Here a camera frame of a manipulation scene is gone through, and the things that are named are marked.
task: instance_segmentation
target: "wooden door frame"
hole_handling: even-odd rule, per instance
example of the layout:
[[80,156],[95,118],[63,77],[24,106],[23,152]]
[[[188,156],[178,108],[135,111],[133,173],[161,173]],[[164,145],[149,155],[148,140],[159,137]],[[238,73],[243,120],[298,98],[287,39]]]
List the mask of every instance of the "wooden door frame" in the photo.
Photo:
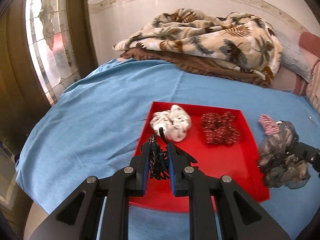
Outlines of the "wooden door frame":
[[82,78],[98,67],[93,45],[87,0],[66,0],[73,53]]

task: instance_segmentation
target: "red tray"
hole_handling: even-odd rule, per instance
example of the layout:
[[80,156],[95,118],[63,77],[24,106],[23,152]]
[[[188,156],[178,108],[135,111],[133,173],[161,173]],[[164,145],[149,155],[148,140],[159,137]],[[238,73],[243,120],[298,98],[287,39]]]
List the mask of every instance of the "red tray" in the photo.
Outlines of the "red tray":
[[[140,146],[147,142],[153,133],[153,129],[150,127],[152,114],[169,110],[174,104],[181,106],[190,115],[192,121],[187,137],[181,142],[175,142],[175,145],[196,158],[198,163],[195,166],[199,166],[199,169],[204,174],[211,177],[220,178],[222,175],[230,175],[258,202],[269,199],[269,189],[263,185],[262,174],[256,164],[259,158],[258,149],[240,110],[153,102],[134,155],[140,154]],[[205,113],[223,114],[226,112],[231,112],[236,117],[233,126],[240,132],[239,141],[232,146],[207,144],[202,131],[201,115]],[[165,144],[160,137],[158,137],[157,142],[162,149],[165,149]],[[189,211],[188,197],[174,197],[169,180],[149,179],[145,196],[131,197],[130,204],[169,212]]]

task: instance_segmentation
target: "bed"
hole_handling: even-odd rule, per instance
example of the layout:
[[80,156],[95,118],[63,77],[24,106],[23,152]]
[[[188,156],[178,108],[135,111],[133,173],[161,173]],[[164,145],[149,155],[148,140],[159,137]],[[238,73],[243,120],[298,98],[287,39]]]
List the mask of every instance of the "bed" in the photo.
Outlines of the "bed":
[[[85,178],[129,164],[153,101],[242,110],[260,143],[261,114],[291,121],[300,141],[320,148],[320,116],[304,97],[194,75],[162,60],[111,60],[71,85],[34,127],[17,163],[17,183],[50,214]],[[302,188],[270,189],[262,207],[295,239],[320,206],[320,179],[309,166]],[[130,207],[129,239],[188,239],[188,214]]]

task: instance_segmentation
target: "blue gripper pad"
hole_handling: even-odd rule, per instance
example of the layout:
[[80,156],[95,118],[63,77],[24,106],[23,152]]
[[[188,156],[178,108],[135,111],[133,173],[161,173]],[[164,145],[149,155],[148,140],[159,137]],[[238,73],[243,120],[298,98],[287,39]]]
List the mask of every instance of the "blue gripper pad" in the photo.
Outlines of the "blue gripper pad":
[[149,178],[149,168],[150,168],[150,155],[148,155],[148,158],[146,159],[146,162],[144,163],[143,176],[142,176],[143,194],[145,194],[146,190],[147,190],[148,178]]
[[168,149],[168,154],[169,154],[169,175],[170,175],[170,185],[171,185],[171,191],[173,195],[176,195],[176,176],[174,174],[174,169],[173,169],[173,162],[172,162],[172,157],[171,153]]

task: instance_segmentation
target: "metal screw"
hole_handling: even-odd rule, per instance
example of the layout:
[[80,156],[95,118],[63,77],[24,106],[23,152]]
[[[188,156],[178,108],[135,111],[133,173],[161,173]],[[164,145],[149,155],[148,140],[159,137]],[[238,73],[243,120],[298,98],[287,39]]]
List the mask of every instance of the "metal screw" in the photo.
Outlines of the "metal screw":
[[184,171],[186,173],[193,173],[195,171],[195,169],[193,167],[191,167],[191,166],[187,166],[187,167],[184,168]]
[[128,166],[128,167],[125,167],[125,168],[123,169],[123,171],[124,171],[124,173],[131,173],[131,172],[133,172],[133,168],[130,167],[130,166]]
[[224,176],[222,176],[222,181],[223,182],[231,182],[232,178],[229,175],[224,175]]
[[95,176],[90,176],[90,177],[87,177],[87,182],[88,183],[94,183],[96,182],[97,178]]
[[310,121],[311,121],[312,123],[315,123],[315,122],[311,119],[311,116],[308,116],[308,118],[310,119]]

